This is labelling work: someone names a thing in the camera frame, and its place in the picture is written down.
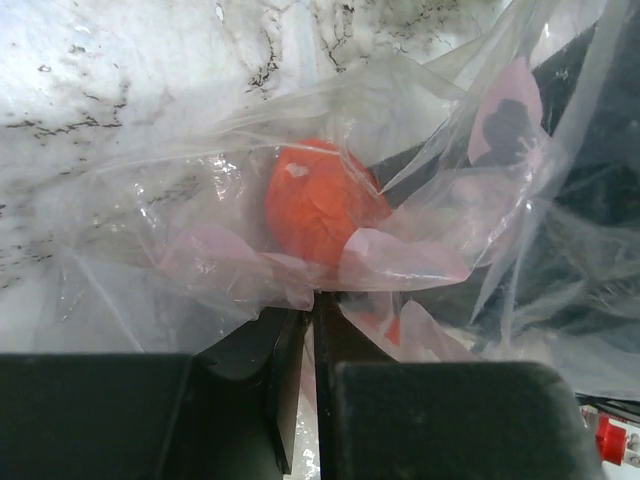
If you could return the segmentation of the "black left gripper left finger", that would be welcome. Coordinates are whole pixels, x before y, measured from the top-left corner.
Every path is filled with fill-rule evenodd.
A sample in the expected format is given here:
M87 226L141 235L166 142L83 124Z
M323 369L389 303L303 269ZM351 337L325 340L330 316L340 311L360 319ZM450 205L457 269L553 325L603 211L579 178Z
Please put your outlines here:
M265 309L197 354L5 354L5 479L280 479L304 315Z

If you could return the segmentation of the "clear zip top bag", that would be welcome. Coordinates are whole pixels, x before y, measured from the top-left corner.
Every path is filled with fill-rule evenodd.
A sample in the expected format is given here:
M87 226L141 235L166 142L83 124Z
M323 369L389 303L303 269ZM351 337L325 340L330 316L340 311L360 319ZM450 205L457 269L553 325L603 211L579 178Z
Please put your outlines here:
M426 65L391 57L61 205L37 345L196 352L320 292L400 361L529 360L639 396L639 5L517 1Z

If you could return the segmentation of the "orange fake carrot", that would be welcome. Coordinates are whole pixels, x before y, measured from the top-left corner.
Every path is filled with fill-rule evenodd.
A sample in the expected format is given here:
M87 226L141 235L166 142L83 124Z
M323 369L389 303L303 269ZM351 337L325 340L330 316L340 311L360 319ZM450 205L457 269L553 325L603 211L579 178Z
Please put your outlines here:
M306 139L279 153L265 198L267 226L286 254L336 266L356 230L391 215L379 190L355 155Z

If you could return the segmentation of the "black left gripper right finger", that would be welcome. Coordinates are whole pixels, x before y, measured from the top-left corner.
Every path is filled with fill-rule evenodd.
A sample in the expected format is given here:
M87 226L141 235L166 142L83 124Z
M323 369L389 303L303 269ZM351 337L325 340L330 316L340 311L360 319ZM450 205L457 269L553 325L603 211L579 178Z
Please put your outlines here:
M321 293L312 311L325 479L599 479L570 387L526 362L400 363Z

